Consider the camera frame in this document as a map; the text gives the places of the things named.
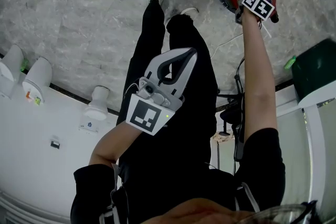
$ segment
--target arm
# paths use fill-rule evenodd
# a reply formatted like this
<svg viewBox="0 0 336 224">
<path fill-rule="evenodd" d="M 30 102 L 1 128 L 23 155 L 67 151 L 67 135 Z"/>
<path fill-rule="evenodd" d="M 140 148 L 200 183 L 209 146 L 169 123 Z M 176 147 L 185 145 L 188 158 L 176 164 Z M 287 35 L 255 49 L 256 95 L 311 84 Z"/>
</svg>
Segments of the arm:
<svg viewBox="0 0 336 224">
<path fill-rule="evenodd" d="M 263 37 L 253 13 L 244 9 L 245 141 L 264 128 L 277 128 L 275 82 Z"/>
<path fill-rule="evenodd" d="M 89 165 L 105 164 L 112 167 L 111 163 L 116 163 L 141 133 L 142 131 L 125 122 L 120 123 L 98 142 L 92 152 Z"/>
</svg>

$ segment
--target white device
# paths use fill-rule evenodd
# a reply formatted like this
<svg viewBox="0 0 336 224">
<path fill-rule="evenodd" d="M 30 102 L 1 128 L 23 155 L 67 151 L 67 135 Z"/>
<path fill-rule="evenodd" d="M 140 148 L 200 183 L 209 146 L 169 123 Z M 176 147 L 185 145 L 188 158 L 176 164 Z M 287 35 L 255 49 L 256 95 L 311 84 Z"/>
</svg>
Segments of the white device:
<svg viewBox="0 0 336 224">
<path fill-rule="evenodd" d="M 53 70 L 47 59 L 40 57 L 29 70 L 22 87 L 29 100 L 36 104 L 45 102 L 45 91 L 50 86 Z"/>
<path fill-rule="evenodd" d="M 139 91 L 131 96 L 126 122 L 155 135 L 182 106 L 182 94 L 196 60 L 194 48 L 174 49 L 154 57 L 139 79 Z M 170 65 L 172 78 L 167 78 Z"/>
<path fill-rule="evenodd" d="M 80 118 L 79 130 L 88 134 L 98 134 L 108 116 L 107 98 L 110 90 L 104 86 L 96 86 L 92 93 L 92 101 L 85 108 Z"/>
</svg>

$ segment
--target wrist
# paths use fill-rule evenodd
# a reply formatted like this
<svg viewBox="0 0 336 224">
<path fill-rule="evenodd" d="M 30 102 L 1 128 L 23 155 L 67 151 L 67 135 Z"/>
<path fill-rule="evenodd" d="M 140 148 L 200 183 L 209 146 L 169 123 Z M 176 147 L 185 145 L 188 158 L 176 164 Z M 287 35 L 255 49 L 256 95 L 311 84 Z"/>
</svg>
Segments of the wrist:
<svg viewBox="0 0 336 224">
<path fill-rule="evenodd" d="M 257 17 L 254 13 L 247 11 L 246 9 L 242 15 L 242 21 L 249 21 L 249 22 L 258 22 L 259 17 Z"/>
</svg>

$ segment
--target floor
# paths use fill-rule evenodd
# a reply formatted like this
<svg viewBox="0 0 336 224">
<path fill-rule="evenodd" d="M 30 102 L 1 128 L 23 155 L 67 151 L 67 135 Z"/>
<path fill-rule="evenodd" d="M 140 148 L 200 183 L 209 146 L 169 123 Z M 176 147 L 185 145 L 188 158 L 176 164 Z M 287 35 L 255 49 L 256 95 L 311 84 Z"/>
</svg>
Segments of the floor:
<svg viewBox="0 0 336 224">
<path fill-rule="evenodd" d="M 219 0 L 165 0 L 173 9 L 195 6 L 195 26 L 210 54 L 242 33 Z M 140 35 L 146 0 L 0 0 L 0 52 L 18 44 L 30 61 L 48 59 L 53 83 L 90 98 L 96 85 L 111 90 L 109 108 L 119 110 L 128 64 Z M 263 36 L 276 82 L 291 77 L 283 69 L 293 55 L 336 35 L 335 0 L 278 0 L 280 22 L 265 22 Z M 164 50 L 168 50 L 168 34 Z M 243 38 L 218 49 L 213 66 L 222 91 L 235 91 L 234 72 L 243 57 Z"/>
</svg>

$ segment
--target sleeve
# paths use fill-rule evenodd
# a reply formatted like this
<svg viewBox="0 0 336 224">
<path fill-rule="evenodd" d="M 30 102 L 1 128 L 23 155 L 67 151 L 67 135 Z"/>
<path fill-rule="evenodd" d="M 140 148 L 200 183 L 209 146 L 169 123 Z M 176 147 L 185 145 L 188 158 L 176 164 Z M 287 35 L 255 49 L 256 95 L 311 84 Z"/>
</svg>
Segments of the sleeve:
<svg viewBox="0 0 336 224">
<path fill-rule="evenodd" d="M 114 170 L 104 164 L 83 167 L 74 173 L 76 196 L 72 204 L 72 224 L 99 223 L 99 216 L 111 205 Z"/>
<path fill-rule="evenodd" d="M 281 204 L 286 181 L 277 130 L 259 130 L 246 141 L 235 177 L 248 185 L 260 210 Z"/>
</svg>

